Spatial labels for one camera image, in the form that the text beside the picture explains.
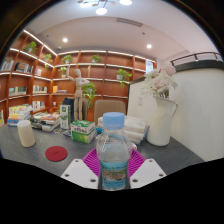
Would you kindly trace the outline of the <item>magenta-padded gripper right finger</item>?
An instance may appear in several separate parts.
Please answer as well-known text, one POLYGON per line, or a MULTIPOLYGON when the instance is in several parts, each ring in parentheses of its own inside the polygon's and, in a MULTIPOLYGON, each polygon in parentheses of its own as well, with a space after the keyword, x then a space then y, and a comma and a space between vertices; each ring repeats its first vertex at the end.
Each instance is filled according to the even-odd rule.
POLYGON ((131 189, 143 187, 165 176, 165 172, 154 159, 145 159, 138 151, 132 151, 128 163, 128 177, 131 189))

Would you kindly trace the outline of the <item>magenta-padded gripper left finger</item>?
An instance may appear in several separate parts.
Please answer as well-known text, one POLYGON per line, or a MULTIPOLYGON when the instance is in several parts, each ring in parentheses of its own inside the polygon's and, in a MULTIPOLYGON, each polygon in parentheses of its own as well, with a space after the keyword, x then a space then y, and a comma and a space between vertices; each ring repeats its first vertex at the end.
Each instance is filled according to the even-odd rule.
POLYGON ((74 159, 61 177, 78 186, 97 189, 100 177, 100 163, 95 149, 82 159, 74 159))

